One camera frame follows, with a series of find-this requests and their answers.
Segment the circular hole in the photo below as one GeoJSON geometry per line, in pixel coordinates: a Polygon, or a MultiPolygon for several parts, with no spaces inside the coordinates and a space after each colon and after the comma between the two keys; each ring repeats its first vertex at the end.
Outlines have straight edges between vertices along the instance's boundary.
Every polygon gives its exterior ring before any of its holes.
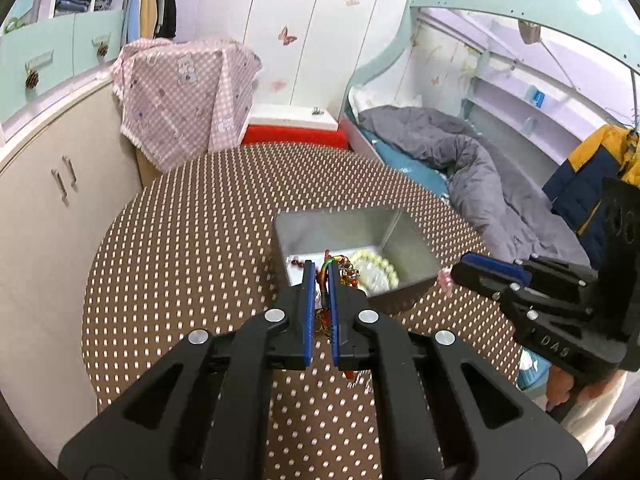
{"type": "Polygon", "coordinates": [[[613,227],[613,234],[616,236],[619,235],[622,229],[622,208],[617,204],[613,206],[611,225],[613,227]]]}
{"type": "Polygon", "coordinates": [[[636,224],[635,222],[629,221],[626,223],[625,241],[628,244],[632,244],[635,238],[636,238],[636,224]]]}
{"type": "Polygon", "coordinates": [[[600,0],[578,0],[578,6],[587,14],[600,14],[602,12],[600,0]]]}

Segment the gray tin box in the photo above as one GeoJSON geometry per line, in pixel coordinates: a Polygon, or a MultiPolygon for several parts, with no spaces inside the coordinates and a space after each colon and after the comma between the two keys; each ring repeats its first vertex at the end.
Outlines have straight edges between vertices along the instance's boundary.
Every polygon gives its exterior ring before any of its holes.
{"type": "Polygon", "coordinates": [[[389,260],[398,274],[398,288],[369,296],[369,306],[386,314],[413,307],[440,270],[431,247],[403,209],[281,212],[273,221],[273,257],[281,287],[302,280],[302,272],[288,263],[292,256],[308,257],[317,266],[325,249],[348,257],[362,248],[389,260]]]}

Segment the red box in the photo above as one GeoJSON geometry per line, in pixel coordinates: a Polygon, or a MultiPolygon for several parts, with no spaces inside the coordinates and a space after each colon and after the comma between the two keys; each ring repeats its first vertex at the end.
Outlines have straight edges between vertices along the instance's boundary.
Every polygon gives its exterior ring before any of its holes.
{"type": "Polygon", "coordinates": [[[331,146],[340,150],[349,149],[349,141],[344,132],[313,130],[310,128],[293,128],[291,126],[250,125],[246,129],[242,144],[257,144],[259,142],[306,142],[331,146]]]}

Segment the drawer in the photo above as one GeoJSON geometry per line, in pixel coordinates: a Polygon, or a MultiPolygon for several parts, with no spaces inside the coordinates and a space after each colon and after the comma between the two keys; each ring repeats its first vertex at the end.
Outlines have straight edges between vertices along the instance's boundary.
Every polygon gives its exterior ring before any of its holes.
{"type": "Polygon", "coordinates": [[[19,28],[0,38],[0,122],[69,79],[73,69],[74,17],[59,16],[19,28]],[[38,72],[27,89],[25,65],[38,72]]]}
{"type": "Polygon", "coordinates": [[[79,75],[118,57],[122,21],[121,9],[76,14],[74,26],[74,74],[79,75]],[[108,46],[104,57],[98,56],[100,44],[108,46]]]}

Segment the round table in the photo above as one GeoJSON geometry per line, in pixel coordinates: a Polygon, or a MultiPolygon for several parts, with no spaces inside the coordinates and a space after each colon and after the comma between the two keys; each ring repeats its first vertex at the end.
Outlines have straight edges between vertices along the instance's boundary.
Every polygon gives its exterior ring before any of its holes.
{"type": "MultiPolygon", "coordinates": [[[[276,298],[271,222],[281,210],[407,210],[443,267],[486,252],[449,205],[402,173],[311,144],[254,144],[203,155],[146,187],[115,219],[90,271],[82,355],[105,407],[185,334],[238,329],[276,298]]],[[[496,303],[438,285],[396,315],[447,328],[514,381],[520,347],[496,303]]],[[[318,340],[305,372],[274,373],[264,478],[381,478],[373,394],[331,364],[318,340]]]]}

